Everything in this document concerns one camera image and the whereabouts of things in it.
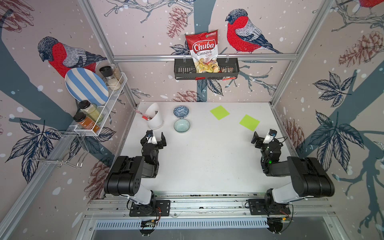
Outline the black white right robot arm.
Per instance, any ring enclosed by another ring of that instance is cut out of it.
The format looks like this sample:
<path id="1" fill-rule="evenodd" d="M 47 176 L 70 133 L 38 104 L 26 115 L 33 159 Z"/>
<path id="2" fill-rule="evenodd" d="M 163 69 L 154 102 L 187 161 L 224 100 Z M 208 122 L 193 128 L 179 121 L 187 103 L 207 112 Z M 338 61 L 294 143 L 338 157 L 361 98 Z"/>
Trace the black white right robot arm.
<path id="1" fill-rule="evenodd" d="M 270 129 L 262 138 L 254 132 L 251 143 L 261 150 L 261 167 L 267 177 L 290 177 L 291 182 L 265 193 L 264 199 L 249 199 L 251 215 L 289 214 L 289 204 L 304 198 L 332 197 L 335 186 L 316 158 L 287 157 L 281 162 L 283 143 Z"/>

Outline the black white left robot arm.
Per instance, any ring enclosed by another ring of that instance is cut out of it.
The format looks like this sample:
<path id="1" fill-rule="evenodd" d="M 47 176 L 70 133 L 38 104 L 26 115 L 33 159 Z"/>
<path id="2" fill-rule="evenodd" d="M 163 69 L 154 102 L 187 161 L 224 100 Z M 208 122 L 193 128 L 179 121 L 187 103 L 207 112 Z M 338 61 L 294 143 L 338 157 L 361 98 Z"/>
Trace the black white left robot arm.
<path id="1" fill-rule="evenodd" d="M 158 175 L 159 150 L 167 146 L 164 134 L 156 140 L 152 130 L 140 140 L 141 155 L 136 157 L 119 156 L 112 165 L 104 182 L 104 191 L 114 196 L 127 197 L 136 208 L 156 210 L 156 197 L 153 191 L 141 185 L 142 178 L 156 178 Z"/>

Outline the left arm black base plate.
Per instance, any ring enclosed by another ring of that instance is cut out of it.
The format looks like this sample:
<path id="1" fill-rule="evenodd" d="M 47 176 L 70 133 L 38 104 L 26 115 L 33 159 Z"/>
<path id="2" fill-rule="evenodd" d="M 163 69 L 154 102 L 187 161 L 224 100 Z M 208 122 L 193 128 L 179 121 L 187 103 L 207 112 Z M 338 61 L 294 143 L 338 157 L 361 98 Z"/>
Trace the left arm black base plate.
<path id="1" fill-rule="evenodd" d="M 170 214 L 171 201 L 156 200 L 149 205 L 139 205 L 132 202 L 128 208 L 130 217 L 168 217 Z"/>

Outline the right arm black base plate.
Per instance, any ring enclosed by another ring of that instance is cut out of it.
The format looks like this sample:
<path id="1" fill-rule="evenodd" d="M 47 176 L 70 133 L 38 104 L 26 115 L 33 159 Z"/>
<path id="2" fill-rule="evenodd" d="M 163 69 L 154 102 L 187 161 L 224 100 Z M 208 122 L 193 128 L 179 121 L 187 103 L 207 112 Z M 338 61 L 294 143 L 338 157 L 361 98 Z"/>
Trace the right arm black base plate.
<path id="1" fill-rule="evenodd" d="M 248 209 L 252 216 L 261 216 L 261 215 L 282 215 L 288 216 L 291 214 L 289 205 L 287 204 L 278 204 L 274 201 L 271 203 L 266 203 L 264 199 L 248 199 L 247 200 Z"/>

